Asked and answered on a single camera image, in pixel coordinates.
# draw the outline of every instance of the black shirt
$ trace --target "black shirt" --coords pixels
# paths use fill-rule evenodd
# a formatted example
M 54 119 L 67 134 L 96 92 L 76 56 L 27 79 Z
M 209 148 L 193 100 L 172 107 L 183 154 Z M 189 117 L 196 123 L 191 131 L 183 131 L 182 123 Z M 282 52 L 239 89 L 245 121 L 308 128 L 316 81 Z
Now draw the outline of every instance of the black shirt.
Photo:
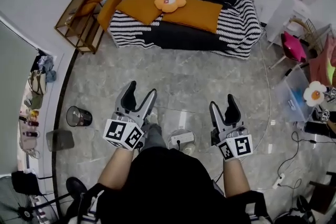
M 199 160 L 162 147 L 148 148 L 135 158 L 121 190 L 112 190 L 101 184 L 90 189 L 82 202 L 83 214 L 90 207 L 91 198 L 102 190 L 97 217 L 103 224 L 117 219 L 165 222 L 184 218 L 207 223 L 210 219 L 223 223 L 250 223 L 245 207 L 255 193 L 249 191 L 226 199 L 214 188 Z M 261 203 L 265 206 L 263 195 L 255 195 L 262 196 Z

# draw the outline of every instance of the sofa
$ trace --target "sofa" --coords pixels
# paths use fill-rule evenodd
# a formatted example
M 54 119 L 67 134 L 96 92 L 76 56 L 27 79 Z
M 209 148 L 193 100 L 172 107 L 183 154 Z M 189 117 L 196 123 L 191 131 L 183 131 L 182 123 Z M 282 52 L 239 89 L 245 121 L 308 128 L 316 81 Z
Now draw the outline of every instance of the sofa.
M 165 22 L 164 14 L 145 25 L 116 9 L 122 1 L 107 0 L 97 18 L 120 48 L 158 46 L 163 49 L 209 50 L 223 56 L 247 59 L 262 33 L 253 0 L 200 0 L 223 6 L 216 18 L 214 33 Z

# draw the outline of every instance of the gray pants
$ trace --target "gray pants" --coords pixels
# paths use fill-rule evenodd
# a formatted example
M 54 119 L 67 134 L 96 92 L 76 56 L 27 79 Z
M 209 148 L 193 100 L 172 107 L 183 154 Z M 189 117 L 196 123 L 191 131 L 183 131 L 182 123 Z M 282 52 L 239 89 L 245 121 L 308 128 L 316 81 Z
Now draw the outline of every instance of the gray pants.
M 156 146 L 167 148 L 162 138 L 162 130 L 160 126 L 157 124 L 148 124 L 142 128 L 142 131 L 147 132 L 147 138 L 141 151 Z

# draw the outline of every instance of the wooden shelf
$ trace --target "wooden shelf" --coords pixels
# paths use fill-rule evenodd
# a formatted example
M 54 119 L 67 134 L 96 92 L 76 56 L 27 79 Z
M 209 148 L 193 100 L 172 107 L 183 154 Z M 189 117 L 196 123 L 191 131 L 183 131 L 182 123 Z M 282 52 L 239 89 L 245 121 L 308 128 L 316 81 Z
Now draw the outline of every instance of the wooden shelf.
M 62 16 L 58 20 L 56 24 L 56 28 L 64 26 L 66 23 L 70 24 L 72 23 L 73 19 L 75 18 L 75 14 L 77 13 L 79 7 L 83 5 L 85 0 L 72 0 L 70 4 L 67 6 L 65 11 L 63 12 Z
M 89 19 L 91 18 L 91 16 L 93 15 L 93 11 L 90 12 L 88 15 L 86 16 L 82 16 L 82 17 L 76 17 L 73 21 L 71 25 L 68 25 L 68 30 L 65 33 L 66 37 L 73 37 L 73 36 L 78 36 L 83 34 L 83 31 L 85 29 L 85 27 L 88 24 Z
M 71 0 L 54 28 L 81 53 L 95 54 L 103 34 L 96 19 L 102 5 L 97 3 L 96 8 L 88 15 L 76 17 L 84 2 L 85 0 Z

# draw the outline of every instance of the shoe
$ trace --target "shoe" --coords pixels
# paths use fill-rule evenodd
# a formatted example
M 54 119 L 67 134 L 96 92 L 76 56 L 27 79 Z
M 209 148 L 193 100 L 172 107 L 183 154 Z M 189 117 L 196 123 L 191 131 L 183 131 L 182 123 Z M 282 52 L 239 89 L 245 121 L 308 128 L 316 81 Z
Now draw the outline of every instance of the shoe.
M 147 120 L 150 124 L 158 124 L 157 108 L 153 108 L 150 115 L 147 116 Z

